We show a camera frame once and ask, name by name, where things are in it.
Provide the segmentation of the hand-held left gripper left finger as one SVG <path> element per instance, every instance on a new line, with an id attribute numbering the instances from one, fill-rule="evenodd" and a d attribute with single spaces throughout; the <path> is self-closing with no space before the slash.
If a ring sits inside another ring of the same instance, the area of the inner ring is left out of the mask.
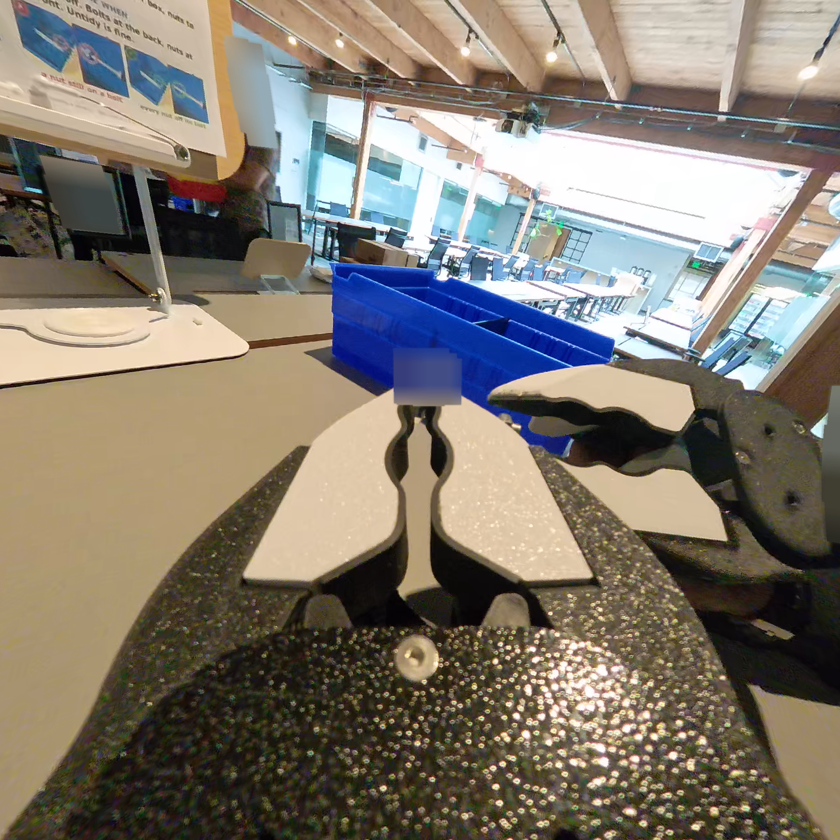
<path id="1" fill-rule="evenodd" d="M 312 442 L 244 571 L 249 583 L 316 585 L 393 545 L 405 528 L 394 447 L 408 432 L 391 392 Z"/>

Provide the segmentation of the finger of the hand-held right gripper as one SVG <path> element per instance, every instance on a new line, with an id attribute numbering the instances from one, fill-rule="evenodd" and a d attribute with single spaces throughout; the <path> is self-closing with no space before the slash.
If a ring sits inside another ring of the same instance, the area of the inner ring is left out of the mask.
<path id="1" fill-rule="evenodd" d="M 567 466 L 608 466 L 628 476 L 690 471 L 681 440 L 696 405 L 687 384 L 595 364 L 511 381 L 488 402 L 530 417 L 535 434 L 570 438 Z"/>
<path id="2" fill-rule="evenodd" d="M 607 465 L 564 468 L 634 531 L 728 541 L 717 503 L 684 470 L 629 476 Z"/>

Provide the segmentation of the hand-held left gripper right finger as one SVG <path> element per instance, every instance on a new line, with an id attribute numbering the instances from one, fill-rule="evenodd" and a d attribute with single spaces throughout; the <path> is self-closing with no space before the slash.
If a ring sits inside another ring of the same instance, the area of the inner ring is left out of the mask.
<path id="1" fill-rule="evenodd" d="M 443 538 L 512 583 L 589 584 L 593 573 L 528 443 L 464 400 L 433 422 L 445 452 L 433 514 Z"/>

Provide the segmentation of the blue plastic bin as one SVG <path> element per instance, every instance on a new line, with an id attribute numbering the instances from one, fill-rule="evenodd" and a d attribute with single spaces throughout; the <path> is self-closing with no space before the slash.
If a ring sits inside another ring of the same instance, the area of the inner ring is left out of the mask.
<path id="1" fill-rule="evenodd" d="M 489 393 L 527 375 L 612 361 L 614 340 L 469 281 L 431 269 L 334 262 L 332 355 L 386 389 L 395 350 L 444 348 L 462 365 L 465 399 L 498 415 Z"/>

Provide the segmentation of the wooden pillar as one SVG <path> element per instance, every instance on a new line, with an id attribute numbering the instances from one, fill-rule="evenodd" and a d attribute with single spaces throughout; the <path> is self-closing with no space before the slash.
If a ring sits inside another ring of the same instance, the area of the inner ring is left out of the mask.
<path id="1" fill-rule="evenodd" d="M 832 175 L 831 171 L 811 170 L 784 209 L 761 219 L 735 250 L 703 299 L 706 323 L 694 351 L 703 354 L 708 349 Z"/>
<path id="2" fill-rule="evenodd" d="M 839 385 L 838 309 L 826 317 L 764 392 L 815 426 L 826 415 Z"/>

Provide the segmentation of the rows of office chairs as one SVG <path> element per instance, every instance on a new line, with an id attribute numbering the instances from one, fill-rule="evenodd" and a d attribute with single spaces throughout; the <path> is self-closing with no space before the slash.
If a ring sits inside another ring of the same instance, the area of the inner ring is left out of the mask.
<path id="1" fill-rule="evenodd" d="M 593 300 L 593 307 L 619 312 L 628 308 L 631 301 L 642 305 L 648 299 L 655 279 L 651 270 L 637 265 L 624 269 L 619 266 L 622 257 L 618 256 L 609 259 L 609 271 L 597 273 L 607 277 L 604 283 L 584 283 L 589 271 L 596 273 L 595 268 L 585 267 L 583 261 L 595 232 L 566 222 L 560 224 L 559 233 L 549 234 L 548 227 L 548 219 L 543 219 L 532 229 L 529 243 L 535 247 L 533 256 L 519 253 L 493 256 L 470 247 L 453 269 L 339 263 L 332 265 L 329 282 L 336 291 L 339 281 L 353 274 L 389 287 L 424 287 L 430 280 L 451 280 L 486 284 L 499 294 L 507 283 L 522 293 L 526 302 L 535 302 L 537 289 L 546 286 L 548 294 L 567 300 L 576 312 L 584 312 L 588 300 Z"/>

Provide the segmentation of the white rounded board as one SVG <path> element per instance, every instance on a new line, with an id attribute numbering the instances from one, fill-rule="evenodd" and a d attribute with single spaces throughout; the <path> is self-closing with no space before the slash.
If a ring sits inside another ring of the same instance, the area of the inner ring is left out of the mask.
<path id="1" fill-rule="evenodd" d="M 53 382 L 237 358 L 248 343 L 199 307 L 146 299 L 9 299 L 1 385 Z"/>

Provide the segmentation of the brown cardboard box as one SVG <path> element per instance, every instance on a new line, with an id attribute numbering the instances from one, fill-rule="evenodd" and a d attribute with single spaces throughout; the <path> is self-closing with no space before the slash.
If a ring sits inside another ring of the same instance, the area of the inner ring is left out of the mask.
<path id="1" fill-rule="evenodd" d="M 402 248 L 388 245 L 385 242 L 374 241 L 373 239 L 359 239 L 354 248 L 353 258 L 358 263 L 365 265 L 418 267 L 417 255 L 405 251 Z"/>

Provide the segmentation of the white ceiling unit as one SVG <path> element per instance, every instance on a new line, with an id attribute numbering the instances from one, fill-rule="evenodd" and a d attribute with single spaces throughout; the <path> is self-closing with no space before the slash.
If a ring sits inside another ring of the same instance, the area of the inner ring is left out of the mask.
<path id="1" fill-rule="evenodd" d="M 545 116 L 546 112 L 530 101 L 519 110 L 505 112 L 497 121 L 495 131 L 520 140 L 535 138 L 545 126 Z"/>

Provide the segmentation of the black framed sign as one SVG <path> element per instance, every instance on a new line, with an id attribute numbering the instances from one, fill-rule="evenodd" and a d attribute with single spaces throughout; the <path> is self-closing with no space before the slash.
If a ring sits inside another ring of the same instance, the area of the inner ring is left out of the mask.
<path id="1" fill-rule="evenodd" d="M 302 242 L 301 206 L 294 203 L 267 201 L 269 237 L 283 242 Z"/>

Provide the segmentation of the printed instruction sheet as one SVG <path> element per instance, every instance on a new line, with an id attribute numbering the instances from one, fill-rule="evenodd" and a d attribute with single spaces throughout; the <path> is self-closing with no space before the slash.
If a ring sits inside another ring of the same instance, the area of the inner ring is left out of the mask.
<path id="1" fill-rule="evenodd" d="M 178 165 L 226 155 L 209 2 L 1 3 L 2 120 Z"/>

